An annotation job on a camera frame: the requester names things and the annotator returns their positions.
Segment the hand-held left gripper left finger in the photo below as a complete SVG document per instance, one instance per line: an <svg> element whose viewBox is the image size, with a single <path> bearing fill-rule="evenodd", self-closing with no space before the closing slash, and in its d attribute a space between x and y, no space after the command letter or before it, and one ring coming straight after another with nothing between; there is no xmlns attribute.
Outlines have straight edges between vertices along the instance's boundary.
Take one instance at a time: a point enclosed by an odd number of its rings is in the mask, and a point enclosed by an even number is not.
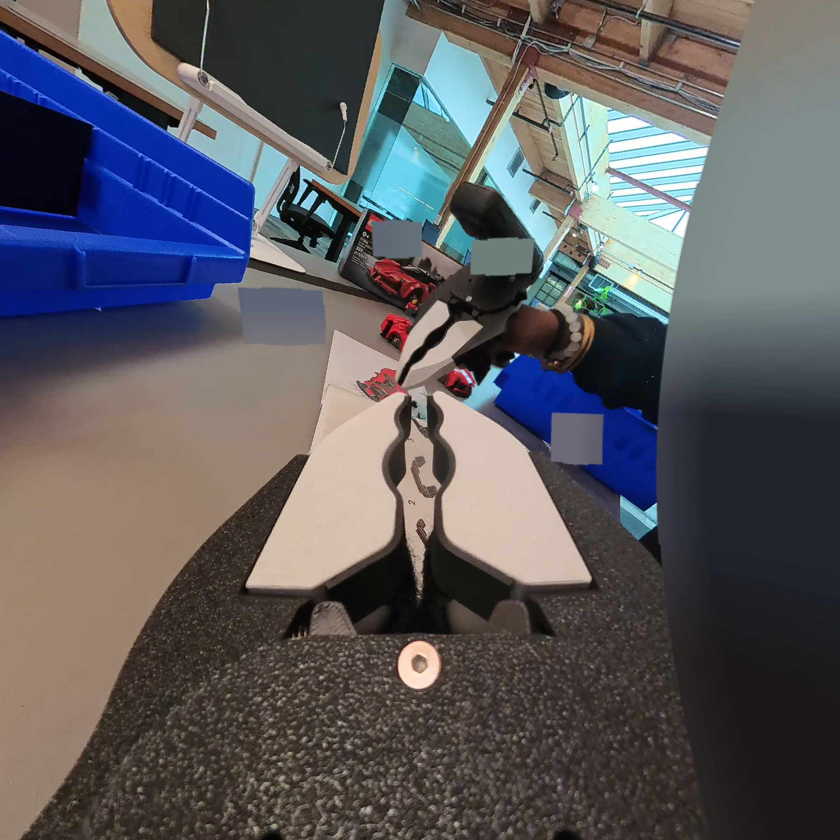
<svg viewBox="0 0 840 840"><path fill-rule="evenodd" d="M257 594L317 595L395 551L405 538L412 399L392 394L311 450L246 581Z"/></svg>

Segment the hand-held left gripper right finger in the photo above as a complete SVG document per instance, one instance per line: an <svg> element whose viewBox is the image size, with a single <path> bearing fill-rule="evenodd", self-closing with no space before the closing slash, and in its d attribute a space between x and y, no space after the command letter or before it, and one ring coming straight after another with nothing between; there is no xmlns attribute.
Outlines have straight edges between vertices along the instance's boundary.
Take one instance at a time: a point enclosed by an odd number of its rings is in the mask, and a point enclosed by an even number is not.
<svg viewBox="0 0 840 840"><path fill-rule="evenodd" d="M445 392L428 397L427 423L440 588L449 597L589 588L592 573L525 445Z"/></svg>

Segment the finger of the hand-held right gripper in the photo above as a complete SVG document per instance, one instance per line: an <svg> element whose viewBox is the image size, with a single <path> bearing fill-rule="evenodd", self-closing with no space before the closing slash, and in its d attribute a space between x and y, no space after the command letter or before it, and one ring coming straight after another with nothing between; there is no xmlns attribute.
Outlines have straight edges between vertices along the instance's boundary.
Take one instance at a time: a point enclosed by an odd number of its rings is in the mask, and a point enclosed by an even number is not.
<svg viewBox="0 0 840 840"><path fill-rule="evenodd" d="M486 344L502 334L506 326L506 321L508 320L508 313L506 311L483 314L477 318L473 318L462 311L457 310L457 312L459 319L447 336L448 340L446 342L447 348L453 351L453 360L443 374L452 371L456 367L456 361L460 360L464 354L472 350L482 349ZM404 387L403 389L410 392L419 387Z"/></svg>
<svg viewBox="0 0 840 840"><path fill-rule="evenodd" d="M450 366L453 351L447 348L447 336L458 320L452 303L436 301L415 321L399 356L400 387L424 385Z"/></svg>

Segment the red lego car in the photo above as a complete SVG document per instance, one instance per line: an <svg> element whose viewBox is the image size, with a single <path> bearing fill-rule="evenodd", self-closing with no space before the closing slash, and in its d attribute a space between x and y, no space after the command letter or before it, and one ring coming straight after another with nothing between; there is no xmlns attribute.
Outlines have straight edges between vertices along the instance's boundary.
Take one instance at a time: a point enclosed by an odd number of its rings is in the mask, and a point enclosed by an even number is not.
<svg viewBox="0 0 840 840"><path fill-rule="evenodd" d="M398 352L402 352L412 326L413 321L410 318L402 314L389 313L381 323L381 337L393 345ZM469 398L477 385L475 376L463 368L455 368L440 375L437 383L451 395L462 400Z"/></svg>

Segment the lego instruction booklet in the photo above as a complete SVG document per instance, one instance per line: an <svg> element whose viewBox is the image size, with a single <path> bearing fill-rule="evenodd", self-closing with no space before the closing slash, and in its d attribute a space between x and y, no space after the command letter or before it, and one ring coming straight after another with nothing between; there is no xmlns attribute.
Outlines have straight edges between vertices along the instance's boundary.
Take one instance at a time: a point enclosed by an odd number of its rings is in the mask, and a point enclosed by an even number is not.
<svg viewBox="0 0 840 840"><path fill-rule="evenodd" d="M320 415L311 448L333 430L389 396L396 387L397 362L339 331L334 331L324 378ZM427 432L427 391L409 391L412 430L405 444L406 476L398 489L403 499L406 540L416 576L424 565L426 542L434 524L433 445Z"/></svg>

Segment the blue plastic storage bin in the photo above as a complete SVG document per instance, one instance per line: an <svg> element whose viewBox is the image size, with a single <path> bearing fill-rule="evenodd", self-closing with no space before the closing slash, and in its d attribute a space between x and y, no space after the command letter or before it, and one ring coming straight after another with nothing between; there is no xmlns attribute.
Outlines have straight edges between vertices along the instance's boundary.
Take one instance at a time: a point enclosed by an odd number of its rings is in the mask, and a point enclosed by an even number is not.
<svg viewBox="0 0 840 840"><path fill-rule="evenodd" d="M545 371L539 361L523 355L502 369L494 383L501 411L545 444L551 443L554 414L602 415L602 462L584 469L640 510L656 504L657 429L638 411L606 409L575 383L572 373Z"/></svg>
<svg viewBox="0 0 840 840"><path fill-rule="evenodd" d="M249 261L254 187L1 36L3 317L209 298Z"/></svg>

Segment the lego set cardboard box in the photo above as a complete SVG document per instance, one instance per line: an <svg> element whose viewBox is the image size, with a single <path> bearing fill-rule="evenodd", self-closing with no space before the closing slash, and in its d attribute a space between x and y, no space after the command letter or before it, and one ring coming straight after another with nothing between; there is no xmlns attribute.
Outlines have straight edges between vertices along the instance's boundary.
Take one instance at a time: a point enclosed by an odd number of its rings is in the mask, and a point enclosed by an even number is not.
<svg viewBox="0 0 840 840"><path fill-rule="evenodd" d="M462 264L425 241L420 223L368 208L342 252L339 274L355 286L415 312Z"/></svg>

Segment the person's right hand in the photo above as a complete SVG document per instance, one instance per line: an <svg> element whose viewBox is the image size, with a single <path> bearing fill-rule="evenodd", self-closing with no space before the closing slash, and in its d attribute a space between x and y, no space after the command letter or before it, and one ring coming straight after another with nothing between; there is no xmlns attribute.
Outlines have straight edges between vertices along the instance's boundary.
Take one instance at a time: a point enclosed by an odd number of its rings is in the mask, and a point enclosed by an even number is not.
<svg viewBox="0 0 840 840"><path fill-rule="evenodd" d="M506 321L505 330L499 337L498 350L544 360L557 347L564 346L567 332L562 314L555 310L523 306Z"/></svg>

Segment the black office chair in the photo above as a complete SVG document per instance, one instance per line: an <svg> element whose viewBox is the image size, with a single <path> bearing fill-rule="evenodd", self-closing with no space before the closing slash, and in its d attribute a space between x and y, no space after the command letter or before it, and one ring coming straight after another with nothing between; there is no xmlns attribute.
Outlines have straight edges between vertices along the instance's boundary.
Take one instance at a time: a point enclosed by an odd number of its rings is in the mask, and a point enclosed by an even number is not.
<svg viewBox="0 0 840 840"><path fill-rule="evenodd" d="M332 239L333 231L331 226L317 214L317 209L323 199L316 197L311 207L304 207L298 203L300 185L301 169L297 168L290 176L276 205L280 221L293 228L298 233L298 239L275 238L275 241L309 253L309 249L305 246L306 240L312 248L315 248L321 238Z"/></svg>

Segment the grey-top side desk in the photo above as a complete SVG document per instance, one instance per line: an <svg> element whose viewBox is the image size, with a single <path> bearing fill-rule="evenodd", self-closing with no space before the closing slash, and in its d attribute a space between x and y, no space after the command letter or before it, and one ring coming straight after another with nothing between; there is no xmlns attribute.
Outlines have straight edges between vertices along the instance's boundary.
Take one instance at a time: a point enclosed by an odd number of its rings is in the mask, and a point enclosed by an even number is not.
<svg viewBox="0 0 840 840"><path fill-rule="evenodd" d="M2 2L2 30L19 43L88 81L106 95L165 130L182 136L186 111L17 2Z"/></svg>

